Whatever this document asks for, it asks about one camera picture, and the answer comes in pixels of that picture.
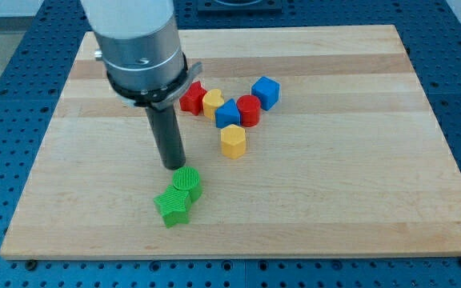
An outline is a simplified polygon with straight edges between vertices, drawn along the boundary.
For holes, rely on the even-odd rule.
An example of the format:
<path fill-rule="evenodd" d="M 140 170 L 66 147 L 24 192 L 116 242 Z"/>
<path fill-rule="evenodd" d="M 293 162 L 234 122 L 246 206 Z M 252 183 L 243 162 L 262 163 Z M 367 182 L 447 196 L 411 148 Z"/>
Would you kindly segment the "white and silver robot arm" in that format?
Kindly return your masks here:
<path fill-rule="evenodd" d="M 202 72 L 188 65 L 172 0 L 82 0 L 113 89 L 136 106 L 165 110 Z"/>

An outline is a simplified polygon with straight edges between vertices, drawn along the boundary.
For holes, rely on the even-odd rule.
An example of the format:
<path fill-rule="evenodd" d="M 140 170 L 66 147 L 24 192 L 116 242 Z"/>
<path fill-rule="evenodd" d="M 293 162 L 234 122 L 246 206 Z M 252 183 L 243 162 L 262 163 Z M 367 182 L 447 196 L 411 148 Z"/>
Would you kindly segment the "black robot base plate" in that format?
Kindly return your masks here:
<path fill-rule="evenodd" d="M 200 13 L 279 12 L 283 0 L 196 0 Z"/>

